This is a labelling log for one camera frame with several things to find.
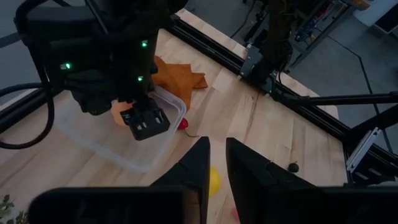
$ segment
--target plastic container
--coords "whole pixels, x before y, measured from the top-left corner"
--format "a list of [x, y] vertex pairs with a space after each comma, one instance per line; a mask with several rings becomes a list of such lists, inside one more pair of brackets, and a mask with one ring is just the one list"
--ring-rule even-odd
[[84, 148], [129, 170], [148, 172], [169, 149], [175, 131], [187, 110], [180, 98], [158, 86], [153, 98], [167, 115], [170, 127], [168, 131], [142, 141], [134, 139], [129, 127], [117, 125], [110, 111], [99, 116], [81, 112], [72, 95], [65, 110], [59, 113], [56, 125], [61, 132]]

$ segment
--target small dark ball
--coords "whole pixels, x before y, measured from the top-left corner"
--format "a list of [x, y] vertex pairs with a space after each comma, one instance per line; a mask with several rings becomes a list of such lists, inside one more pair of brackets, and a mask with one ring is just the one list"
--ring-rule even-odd
[[296, 163], [291, 163], [287, 167], [287, 170], [292, 173], [297, 173], [299, 171], [299, 165], [297, 165]]

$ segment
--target yellow ball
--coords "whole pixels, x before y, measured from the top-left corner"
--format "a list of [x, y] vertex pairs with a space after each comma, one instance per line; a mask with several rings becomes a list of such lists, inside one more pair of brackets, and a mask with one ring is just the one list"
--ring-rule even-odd
[[221, 177], [216, 168], [210, 167], [210, 186], [209, 186], [209, 196], [217, 194], [221, 188]]

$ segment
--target orange cloth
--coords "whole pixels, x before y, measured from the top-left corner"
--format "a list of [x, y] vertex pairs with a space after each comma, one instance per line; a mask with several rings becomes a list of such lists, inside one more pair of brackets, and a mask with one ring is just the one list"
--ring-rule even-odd
[[[187, 110], [191, 106], [192, 90], [208, 87], [205, 74], [192, 72], [190, 64], [167, 64], [158, 56], [155, 56], [155, 63], [158, 68], [158, 73], [152, 75], [155, 85], [182, 99]], [[117, 124], [125, 126], [120, 112], [130, 107], [127, 103], [112, 105], [111, 112]]]

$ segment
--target wooden tabletop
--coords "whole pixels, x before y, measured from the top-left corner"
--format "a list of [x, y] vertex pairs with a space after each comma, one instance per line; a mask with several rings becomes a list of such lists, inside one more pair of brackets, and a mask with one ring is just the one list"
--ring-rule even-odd
[[[215, 39], [242, 58], [245, 49], [188, 11], [183, 20]], [[193, 93], [185, 117], [188, 132], [209, 136], [211, 165], [222, 178], [221, 190], [209, 199], [208, 223], [236, 223], [231, 210], [233, 196], [228, 183], [225, 139], [234, 137], [281, 167], [300, 166], [298, 176], [315, 185], [346, 182], [341, 143], [269, 96], [239, 81], [220, 64], [161, 30], [156, 54], [168, 63], [190, 63], [194, 72], [206, 73], [209, 88]], [[301, 95], [316, 94], [282, 74], [282, 82]], [[56, 114], [63, 110], [68, 94], [55, 98]], [[337, 117], [334, 106], [322, 107]], [[1, 134], [9, 143], [26, 142], [39, 134], [47, 120], [43, 106]], [[131, 172], [83, 149], [57, 128], [39, 144], [21, 151], [0, 149], [0, 195], [11, 194], [18, 209], [26, 209], [41, 192], [63, 186], [146, 186], [172, 167], [197, 141], [182, 132], [175, 134], [170, 149], [158, 166], [146, 173]]]

